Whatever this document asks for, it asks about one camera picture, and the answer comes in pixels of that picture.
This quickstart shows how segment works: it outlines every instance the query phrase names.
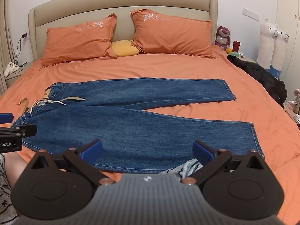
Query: pillowcase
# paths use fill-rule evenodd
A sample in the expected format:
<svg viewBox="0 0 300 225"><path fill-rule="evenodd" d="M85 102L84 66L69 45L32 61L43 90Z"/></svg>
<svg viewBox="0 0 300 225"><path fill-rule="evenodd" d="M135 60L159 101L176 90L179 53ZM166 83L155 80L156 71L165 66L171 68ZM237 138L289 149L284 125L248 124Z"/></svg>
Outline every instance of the pillowcase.
<svg viewBox="0 0 300 225"><path fill-rule="evenodd" d="M119 40L112 43L112 49L117 57L134 56L140 53L139 49L131 45L130 40Z"/></svg>
<svg viewBox="0 0 300 225"><path fill-rule="evenodd" d="M42 66L92 58L117 58L110 40L117 22L113 13L106 19L63 28L47 29Z"/></svg>
<svg viewBox="0 0 300 225"><path fill-rule="evenodd" d="M133 46L145 53L212 55L212 21L166 16L149 9L131 11Z"/></svg>

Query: yellow cushion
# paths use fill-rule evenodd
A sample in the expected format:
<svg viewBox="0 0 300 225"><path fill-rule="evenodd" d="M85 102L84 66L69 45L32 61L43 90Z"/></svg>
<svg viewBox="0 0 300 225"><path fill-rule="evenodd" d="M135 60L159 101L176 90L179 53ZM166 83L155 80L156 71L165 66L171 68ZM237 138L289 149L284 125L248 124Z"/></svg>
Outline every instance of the yellow cushion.
<svg viewBox="0 0 300 225"><path fill-rule="evenodd" d="M139 49L131 45L130 40L119 40L112 43L117 57L133 56L140 53Z"/></svg>

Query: jeans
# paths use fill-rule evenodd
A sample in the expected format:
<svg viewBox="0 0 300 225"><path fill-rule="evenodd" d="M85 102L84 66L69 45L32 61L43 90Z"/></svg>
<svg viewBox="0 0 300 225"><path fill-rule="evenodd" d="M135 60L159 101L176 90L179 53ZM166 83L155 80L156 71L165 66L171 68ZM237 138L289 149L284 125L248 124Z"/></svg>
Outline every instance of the jeans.
<svg viewBox="0 0 300 225"><path fill-rule="evenodd" d="M263 155L252 123L181 118L145 109L189 103L235 100L224 80L135 78L83 83L55 83L49 99L76 96L35 106L14 126L36 124L37 135L23 139L32 150L58 154L100 139L103 152L94 166L127 173L159 173L193 159L192 144L201 140L214 149Z"/></svg>

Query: gray patterned clothing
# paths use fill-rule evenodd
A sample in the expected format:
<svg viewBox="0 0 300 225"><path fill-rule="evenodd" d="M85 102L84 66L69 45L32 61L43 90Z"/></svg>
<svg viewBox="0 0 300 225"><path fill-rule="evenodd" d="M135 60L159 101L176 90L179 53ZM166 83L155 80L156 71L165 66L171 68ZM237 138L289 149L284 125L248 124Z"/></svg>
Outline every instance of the gray patterned clothing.
<svg viewBox="0 0 300 225"><path fill-rule="evenodd" d="M11 188L5 174L4 156L0 154L0 224L11 225L18 215L11 203Z"/></svg>
<svg viewBox="0 0 300 225"><path fill-rule="evenodd" d="M181 179L184 179L191 175L192 173L198 171L200 168L202 168L202 164L198 162L197 159L189 160L185 164L182 164L178 167L168 169L166 171L161 172L163 173L173 173L176 175L176 178L178 181Z"/></svg>

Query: wall socket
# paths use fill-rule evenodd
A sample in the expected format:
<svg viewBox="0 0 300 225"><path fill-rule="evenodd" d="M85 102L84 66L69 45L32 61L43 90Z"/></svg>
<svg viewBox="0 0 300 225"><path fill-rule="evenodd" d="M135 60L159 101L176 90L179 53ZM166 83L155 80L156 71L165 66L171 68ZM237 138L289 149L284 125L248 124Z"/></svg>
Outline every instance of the wall socket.
<svg viewBox="0 0 300 225"><path fill-rule="evenodd" d="M255 19L257 21L260 20L260 16L258 14L253 13L253 12L249 11L248 9L243 8L242 14L245 15L245 16L248 16L252 19Z"/></svg>

